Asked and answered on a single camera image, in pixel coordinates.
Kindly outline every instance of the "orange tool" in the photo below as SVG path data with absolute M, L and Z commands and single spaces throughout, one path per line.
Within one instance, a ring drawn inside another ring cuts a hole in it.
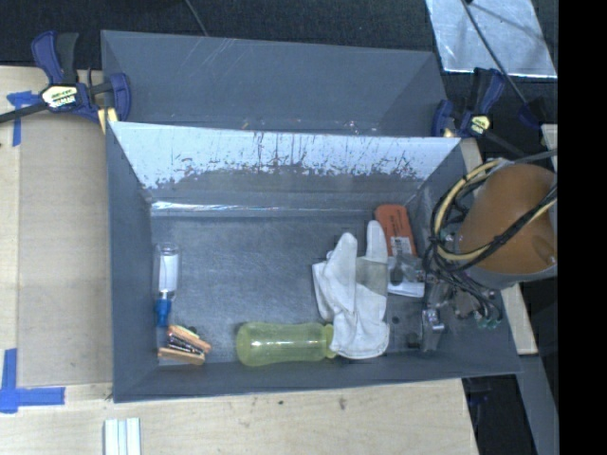
M 383 204 L 375 210 L 375 217 L 386 236 L 390 256 L 396 257 L 399 253 L 417 256 L 407 208 L 398 204 Z

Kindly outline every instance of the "plastic bottle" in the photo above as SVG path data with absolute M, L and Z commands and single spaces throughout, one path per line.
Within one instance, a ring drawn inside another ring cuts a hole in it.
M 316 361 L 335 357 L 329 350 L 333 325 L 249 322 L 238 330 L 236 353 L 246 366 L 275 362 Z

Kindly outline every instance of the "wooden board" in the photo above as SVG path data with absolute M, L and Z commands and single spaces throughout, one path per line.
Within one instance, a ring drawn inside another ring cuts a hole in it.
M 39 69 L 16 72 L 18 80 L 2 80 L 0 94 L 37 92 L 46 85 Z M 3 131 L 11 128 L 9 123 Z M 19 201 L 14 202 L 19 204 L 17 382 L 46 386 L 110 381 L 101 129 L 83 118 L 42 112 L 22 119 L 22 137 L 15 149 L 20 165 Z
M 130 417 L 140 419 L 144 455 L 478 453 L 462 384 L 450 380 L 129 405 L 72 400 L 0 417 L 0 454 L 101 453 L 104 420 Z

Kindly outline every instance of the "black cable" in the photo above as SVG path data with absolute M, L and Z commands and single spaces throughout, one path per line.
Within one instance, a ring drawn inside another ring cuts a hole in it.
M 552 150 L 548 150 L 547 152 L 541 152 L 535 155 L 524 156 L 522 158 L 518 158 L 514 160 L 514 163 L 528 163 L 528 162 L 537 162 L 538 160 L 543 160 L 544 158 L 549 158 L 551 156 L 557 155 L 557 148 Z
M 489 42 L 487 42 L 487 39 L 485 38 L 485 35 L 483 34 L 483 32 L 481 31 L 481 29 L 478 27 L 478 24 L 474 20 L 474 17 L 472 16 L 472 12 L 468 8 L 468 4 L 466 3 L 466 0 L 460 0 L 460 1 L 462 2 L 462 5 L 464 6 L 464 10 L 468 14 L 468 18 L 470 19 L 472 25 L 476 29 L 476 33 L 478 33 L 478 36 L 480 37 L 481 41 L 483 41 L 483 44 L 485 45 L 485 48 L 487 49 L 487 52 L 490 54 L 490 56 L 493 59 L 493 61 L 500 68 L 500 71 L 502 72 L 502 74 L 504 74 L 504 77 L 508 81 L 508 84 L 510 84 L 510 87 L 514 90 L 514 92 L 516 93 L 516 95 L 523 102 L 523 105 L 527 106 L 528 102 L 527 102 L 526 98 L 524 97 L 524 95 L 521 92 L 521 90 L 516 86 L 516 84 L 514 83 L 514 81 L 510 78 L 510 76 L 508 76 L 508 73 L 506 72 L 506 69 L 502 65 L 501 61 L 495 55 L 495 52 L 493 52 L 493 49 L 491 49 L 491 46 L 489 45 Z
M 190 0 L 183 0 L 186 5 L 188 6 L 188 9 L 190 9 L 190 12 L 193 15 L 193 18 L 196 20 L 196 23 L 198 24 L 198 26 L 200 27 L 200 30 L 202 31 L 202 34 L 205 37 L 209 37 L 209 32 L 207 31 L 207 28 L 205 27 L 205 25 L 202 23 L 202 20 L 200 20 L 200 17 L 198 16 L 198 12 L 196 11 L 196 9 L 193 7 L 192 2 L 190 2 Z

